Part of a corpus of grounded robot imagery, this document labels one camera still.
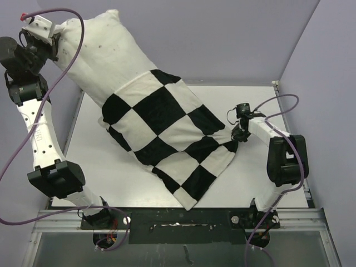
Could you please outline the white pillow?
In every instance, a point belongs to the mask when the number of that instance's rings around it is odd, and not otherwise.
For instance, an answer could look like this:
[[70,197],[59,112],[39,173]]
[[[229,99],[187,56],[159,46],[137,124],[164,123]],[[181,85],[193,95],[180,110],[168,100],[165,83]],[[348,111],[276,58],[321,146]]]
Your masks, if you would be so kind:
[[156,68],[119,19],[109,9],[83,24],[77,18],[55,26],[60,34],[56,66],[92,100],[103,106],[116,90],[137,76]]

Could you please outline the black white checkered pillowcase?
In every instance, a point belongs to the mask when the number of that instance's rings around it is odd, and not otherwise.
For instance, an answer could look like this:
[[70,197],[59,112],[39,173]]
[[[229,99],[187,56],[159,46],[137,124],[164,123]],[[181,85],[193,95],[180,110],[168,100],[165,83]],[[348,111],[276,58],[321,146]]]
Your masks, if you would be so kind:
[[231,131],[177,76],[151,70],[111,94],[102,124],[191,210],[232,162]]

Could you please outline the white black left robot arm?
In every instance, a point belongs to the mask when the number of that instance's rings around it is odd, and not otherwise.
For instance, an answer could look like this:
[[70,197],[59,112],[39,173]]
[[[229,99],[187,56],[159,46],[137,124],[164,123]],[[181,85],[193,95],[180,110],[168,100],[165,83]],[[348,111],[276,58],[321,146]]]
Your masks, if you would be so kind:
[[28,180],[47,197],[82,206],[83,219],[91,226],[108,228],[113,214],[106,209],[107,202],[86,186],[80,166],[65,159],[52,122],[51,101],[45,97],[48,85],[40,71],[47,60],[58,60],[58,37],[53,44],[29,34],[25,39],[27,45],[23,47],[11,37],[1,37],[1,65],[6,69],[9,96],[30,134],[34,170],[28,173]]

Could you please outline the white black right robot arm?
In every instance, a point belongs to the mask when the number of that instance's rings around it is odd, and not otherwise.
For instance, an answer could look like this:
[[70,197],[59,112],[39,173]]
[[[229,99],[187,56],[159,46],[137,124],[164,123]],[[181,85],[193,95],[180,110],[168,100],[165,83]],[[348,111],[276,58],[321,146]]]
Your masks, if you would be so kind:
[[254,197],[256,209],[249,211],[248,222],[259,228],[268,220],[266,212],[275,209],[283,195],[295,190],[309,175],[305,138],[292,135],[269,122],[248,103],[235,107],[237,125],[231,138],[236,142],[247,142],[250,135],[259,138],[268,147],[266,171],[270,180],[264,193]]

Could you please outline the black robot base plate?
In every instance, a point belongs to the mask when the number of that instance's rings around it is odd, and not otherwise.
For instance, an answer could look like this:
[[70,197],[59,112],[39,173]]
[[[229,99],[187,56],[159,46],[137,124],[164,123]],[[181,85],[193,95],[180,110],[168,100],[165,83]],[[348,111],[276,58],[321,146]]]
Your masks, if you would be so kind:
[[266,214],[249,208],[124,208],[112,211],[112,223],[95,227],[82,220],[82,230],[129,229],[128,243],[141,244],[210,244],[227,242],[245,244],[249,231],[258,227],[253,241],[268,241],[269,230],[280,228],[278,213]]

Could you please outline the aluminium front frame rail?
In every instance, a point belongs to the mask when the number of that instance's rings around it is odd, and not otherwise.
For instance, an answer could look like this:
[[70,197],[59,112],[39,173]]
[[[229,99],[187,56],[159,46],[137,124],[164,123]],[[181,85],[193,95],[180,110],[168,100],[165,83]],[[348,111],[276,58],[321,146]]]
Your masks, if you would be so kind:
[[[318,209],[277,209],[279,231],[325,231],[327,223],[322,210]],[[35,222],[34,233],[104,233],[109,229],[82,229],[81,219],[76,211],[51,215]]]

